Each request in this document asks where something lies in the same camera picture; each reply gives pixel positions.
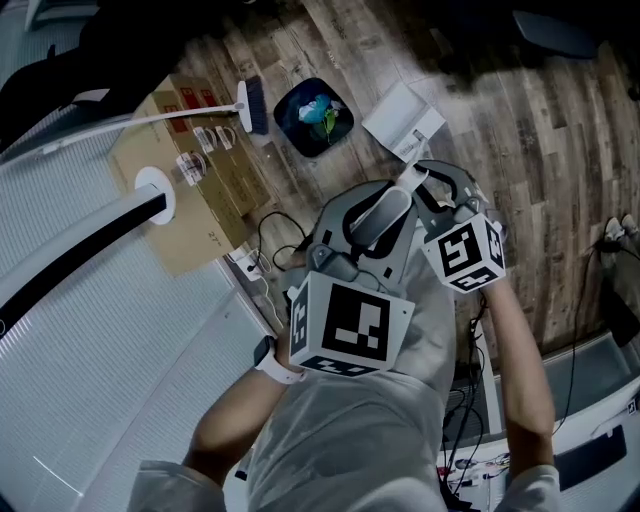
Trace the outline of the person in white shirt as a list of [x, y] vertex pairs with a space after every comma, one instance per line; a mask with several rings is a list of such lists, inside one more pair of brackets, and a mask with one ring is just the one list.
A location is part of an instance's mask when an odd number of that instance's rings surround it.
[[[448, 512], [436, 471], [444, 405], [409, 376], [306, 377], [259, 435], [248, 512]], [[512, 479], [495, 512], [560, 512], [551, 465]], [[220, 485], [196, 470], [145, 461], [127, 512], [226, 512]]]

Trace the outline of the white long-handled dustpan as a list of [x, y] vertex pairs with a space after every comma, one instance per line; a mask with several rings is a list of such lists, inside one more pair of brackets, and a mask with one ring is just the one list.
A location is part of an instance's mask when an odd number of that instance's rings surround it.
[[417, 168], [431, 137], [445, 125], [444, 117], [402, 82], [383, 96], [364, 118], [363, 127], [405, 167], [373, 206], [351, 224], [356, 244], [374, 245], [412, 206], [412, 194], [428, 177]]

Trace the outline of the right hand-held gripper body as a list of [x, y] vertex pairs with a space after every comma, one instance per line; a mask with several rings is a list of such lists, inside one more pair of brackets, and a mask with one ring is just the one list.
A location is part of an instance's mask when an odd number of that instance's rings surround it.
[[468, 294], [506, 276], [503, 227], [482, 211], [478, 199], [456, 207], [444, 227], [422, 247], [443, 285]]

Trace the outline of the blue green plastic trash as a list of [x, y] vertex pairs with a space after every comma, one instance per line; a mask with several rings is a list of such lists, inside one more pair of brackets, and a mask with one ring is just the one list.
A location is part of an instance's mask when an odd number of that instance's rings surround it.
[[339, 100], [331, 99], [327, 94], [319, 94], [314, 100], [298, 109], [300, 122], [319, 129], [321, 134], [331, 143], [331, 134], [336, 126], [337, 118], [346, 106]]

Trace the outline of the person's right forearm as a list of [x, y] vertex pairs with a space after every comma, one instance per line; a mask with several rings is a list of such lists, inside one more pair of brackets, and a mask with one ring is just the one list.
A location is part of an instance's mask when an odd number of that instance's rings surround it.
[[554, 462], [555, 408], [539, 349], [509, 281], [495, 281], [484, 295], [498, 350], [510, 473], [515, 477]]

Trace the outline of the white broom with dark bristles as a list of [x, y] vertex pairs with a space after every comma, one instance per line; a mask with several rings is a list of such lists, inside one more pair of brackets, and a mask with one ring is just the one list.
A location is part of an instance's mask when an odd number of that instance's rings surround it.
[[258, 76], [254, 76], [241, 80], [237, 85], [236, 102], [232, 105], [178, 110], [157, 115], [144, 115], [139, 118], [134, 118], [132, 115], [121, 115], [89, 123], [73, 131], [63, 132], [58, 135], [47, 135], [39, 143], [28, 143], [26, 149], [10, 150], [7, 156], [0, 156], [0, 168], [18, 163], [24, 159], [53, 153], [92, 137], [134, 126], [163, 120], [183, 120], [190, 117], [204, 117], [222, 113], [238, 114], [242, 127], [247, 133], [266, 135], [268, 133], [268, 116], [261, 79]]

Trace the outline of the cardboard box with red labels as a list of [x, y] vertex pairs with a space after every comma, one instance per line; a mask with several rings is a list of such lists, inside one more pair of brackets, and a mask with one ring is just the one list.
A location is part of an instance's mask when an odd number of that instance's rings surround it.
[[[156, 91], [175, 93], [180, 109], [183, 110], [218, 105], [213, 88], [206, 78], [170, 74], [159, 84]], [[189, 118], [188, 123], [201, 150], [241, 216], [270, 200], [260, 173], [254, 168], [242, 144], [239, 131], [234, 128], [228, 114], [195, 116]]]

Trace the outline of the white venetian blinds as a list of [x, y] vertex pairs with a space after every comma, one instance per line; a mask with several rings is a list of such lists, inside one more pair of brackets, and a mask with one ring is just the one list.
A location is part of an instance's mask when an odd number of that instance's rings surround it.
[[[0, 278], [123, 197], [112, 134], [0, 168]], [[138, 423], [179, 376], [209, 389], [252, 362], [277, 322], [262, 288], [214, 260], [174, 276], [145, 222], [41, 299], [0, 340], [0, 501], [15, 512], [122, 510]]]

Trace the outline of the person's left forearm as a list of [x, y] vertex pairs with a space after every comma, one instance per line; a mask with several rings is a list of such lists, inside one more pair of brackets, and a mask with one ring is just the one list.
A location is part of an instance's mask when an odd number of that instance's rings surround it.
[[183, 464], [223, 485], [246, 455], [287, 390], [266, 373], [251, 369], [199, 421]]

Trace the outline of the large cardboard box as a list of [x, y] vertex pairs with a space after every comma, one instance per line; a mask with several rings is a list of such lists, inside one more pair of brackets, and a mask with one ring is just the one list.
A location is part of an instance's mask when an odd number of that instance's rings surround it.
[[174, 276], [202, 267], [241, 246], [244, 220], [186, 118], [128, 127], [108, 155], [121, 193], [154, 184], [167, 195], [166, 212], [145, 236]]

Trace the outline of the person's light trousers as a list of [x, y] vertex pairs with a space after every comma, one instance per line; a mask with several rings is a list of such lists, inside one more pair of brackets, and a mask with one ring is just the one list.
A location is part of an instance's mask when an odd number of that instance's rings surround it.
[[415, 308], [393, 370], [430, 386], [445, 400], [456, 362], [454, 296], [428, 262], [422, 241], [416, 233], [400, 280], [405, 299]]

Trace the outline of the black white tower column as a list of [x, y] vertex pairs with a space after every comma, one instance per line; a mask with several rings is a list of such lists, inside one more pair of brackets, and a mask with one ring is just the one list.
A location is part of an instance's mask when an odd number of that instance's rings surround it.
[[0, 340], [49, 292], [94, 256], [147, 221], [166, 225], [176, 195], [156, 167], [142, 168], [134, 191], [57, 234], [0, 278]]

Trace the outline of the pale pink wristwatch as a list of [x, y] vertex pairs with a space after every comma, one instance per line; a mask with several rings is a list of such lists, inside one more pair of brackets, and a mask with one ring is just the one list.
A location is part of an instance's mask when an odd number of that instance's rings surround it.
[[293, 385], [305, 378], [305, 373], [297, 373], [281, 365], [276, 359], [276, 340], [265, 336], [254, 349], [254, 368], [264, 372], [271, 379], [283, 384]]

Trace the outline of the black trash bin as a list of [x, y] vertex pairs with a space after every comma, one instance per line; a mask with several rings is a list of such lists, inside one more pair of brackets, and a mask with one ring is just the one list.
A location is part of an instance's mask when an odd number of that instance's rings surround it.
[[[346, 109], [337, 118], [331, 143], [312, 125], [299, 121], [298, 109], [319, 94], [341, 101]], [[275, 106], [274, 119], [292, 145], [304, 157], [315, 158], [344, 139], [354, 126], [354, 116], [338, 94], [322, 79], [308, 78], [291, 89]]]

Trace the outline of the white office desk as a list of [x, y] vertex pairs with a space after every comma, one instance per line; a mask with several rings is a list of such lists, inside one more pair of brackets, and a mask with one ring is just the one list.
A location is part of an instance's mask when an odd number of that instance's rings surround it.
[[[561, 512], [640, 512], [640, 354], [602, 338], [557, 355], [545, 370], [561, 414], [554, 436]], [[499, 377], [477, 391], [456, 387], [445, 439], [463, 435], [438, 460], [442, 477], [470, 510], [494, 512], [508, 482], [509, 455]]]

